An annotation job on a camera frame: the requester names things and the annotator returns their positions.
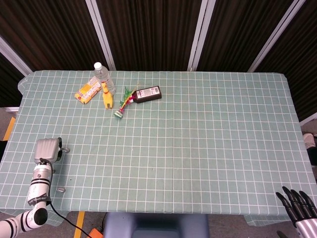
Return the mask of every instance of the table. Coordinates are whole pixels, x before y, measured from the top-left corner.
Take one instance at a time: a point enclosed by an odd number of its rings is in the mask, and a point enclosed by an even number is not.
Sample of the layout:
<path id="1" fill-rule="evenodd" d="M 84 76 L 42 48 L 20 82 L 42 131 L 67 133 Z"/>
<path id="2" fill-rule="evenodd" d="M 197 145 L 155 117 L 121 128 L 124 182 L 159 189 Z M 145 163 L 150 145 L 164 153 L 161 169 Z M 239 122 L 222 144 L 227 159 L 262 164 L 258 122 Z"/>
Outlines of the table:
<path id="1" fill-rule="evenodd" d="M 62 137 L 70 153 L 53 166 L 55 208 L 68 211 L 242 214 L 249 225 L 288 220 L 275 192 L 317 186 L 286 78 L 277 73 L 113 71 L 114 109 L 102 94 L 75 92 L 91 71 L 36 71 L 0 164 L 0 209 L 26 202 L 41 138 Z M 162 99 L 113 116 L 124 87 L 159 85 Z M 56 188 L 66 188 L 65 193 Z M 61 220 L 49 210 L 51 225 Z"/>

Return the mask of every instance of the rubber chicken toy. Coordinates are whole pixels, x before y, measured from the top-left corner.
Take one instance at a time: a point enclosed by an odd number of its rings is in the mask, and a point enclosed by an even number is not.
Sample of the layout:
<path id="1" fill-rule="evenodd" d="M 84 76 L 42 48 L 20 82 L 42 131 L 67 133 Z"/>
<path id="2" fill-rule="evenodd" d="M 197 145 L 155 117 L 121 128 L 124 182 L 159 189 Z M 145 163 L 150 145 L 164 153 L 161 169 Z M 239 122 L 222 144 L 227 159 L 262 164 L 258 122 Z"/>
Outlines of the rubber chicken toy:
<path id="1" fill-rule="evenodd" d="M 103 93 L 104 105 L 106 109 L 112 109 L 112 105 L 113 105 L 112 95 L 107 88 L 106 82 L 102 81 L 101 86 L 103 87 L 103 91 L 104 91 Z"/>

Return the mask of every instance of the yellow tape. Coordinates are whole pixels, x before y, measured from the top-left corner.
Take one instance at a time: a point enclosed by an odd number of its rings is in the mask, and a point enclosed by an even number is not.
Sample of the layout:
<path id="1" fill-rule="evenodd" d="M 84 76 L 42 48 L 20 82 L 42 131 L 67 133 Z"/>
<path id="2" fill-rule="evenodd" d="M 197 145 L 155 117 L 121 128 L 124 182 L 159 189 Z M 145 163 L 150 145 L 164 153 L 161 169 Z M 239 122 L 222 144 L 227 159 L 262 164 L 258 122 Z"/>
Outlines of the yellow tape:
<path id="1" fill-rule="evenodd" d="M 85 216 L 85 212 L 78 212 L 76 226 L 83 228 L 84 216 Z M 81 230 L 76 228 L 74 238 L 80 238 L 80 236 L 81 236 Z"/>
<path id="2" fill-rule="evenodd" d="M 5 135 L 3 137 L 3 140 L 9 140 L 11 131 L 12 131 L 13 126 L 14 126 L 14 122 L 15 122 L 15 118 L 11 118 L 11 121 L 9 123 L 8 128 L 6 129 L 6 132 L 5 132 Z"/>

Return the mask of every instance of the black curtain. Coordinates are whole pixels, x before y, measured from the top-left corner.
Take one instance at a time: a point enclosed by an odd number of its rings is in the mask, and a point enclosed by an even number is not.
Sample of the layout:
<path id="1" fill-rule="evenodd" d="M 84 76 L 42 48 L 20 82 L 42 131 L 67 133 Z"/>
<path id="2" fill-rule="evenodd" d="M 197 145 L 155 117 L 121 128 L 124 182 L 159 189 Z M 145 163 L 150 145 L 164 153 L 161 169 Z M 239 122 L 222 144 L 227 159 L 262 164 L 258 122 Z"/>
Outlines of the black curtain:
<path id="1" fill-rule="evenodd" d="M 97 0 L 117 70 L 187 70 L 200 0 Z"/>
<path id="2" fill-rule="evenodd" d="M 217 0 L 198 71 L 246 72 L 292 0 Z"/>
<path id="3" fill-rule="evenodd" d="M 23 74 L 0 54 L 0 108 L 19 107 L 22 95 L 17 88 Z"/>
<path id="4" fill-rule="evenodd" d="M 317 1 L 307 0 L 257 72 L 285 74 L 299 120 L 317 112 Z"/>
<path id="5" fill-rule="evenodd" d="M 32 70 L 106 65 L 85 0 L 1 0 L 0 34 Z"/>

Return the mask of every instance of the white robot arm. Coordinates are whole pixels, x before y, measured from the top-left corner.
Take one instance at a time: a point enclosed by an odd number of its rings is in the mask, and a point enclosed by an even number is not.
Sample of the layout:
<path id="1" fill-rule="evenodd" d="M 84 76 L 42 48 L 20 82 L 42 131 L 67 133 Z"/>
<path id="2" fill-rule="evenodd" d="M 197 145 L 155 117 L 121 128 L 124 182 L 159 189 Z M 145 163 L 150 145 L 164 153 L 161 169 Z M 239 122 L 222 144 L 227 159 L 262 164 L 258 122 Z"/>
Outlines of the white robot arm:
<path id="1" fill-rule="evenodd" d="M 61 159 L 63 151 L 69 152 L 69 149 L 62 148 L 61 138 L 38 140 L 34 158 L 37 165 L 27 198 L 29 205 L 34 207 L 16 217 L 0 221 L 1 238 L 14 238 L 21 232 L 45 224 L 48 219 L 46 206 L 51 202 L 52 164 Z"/>

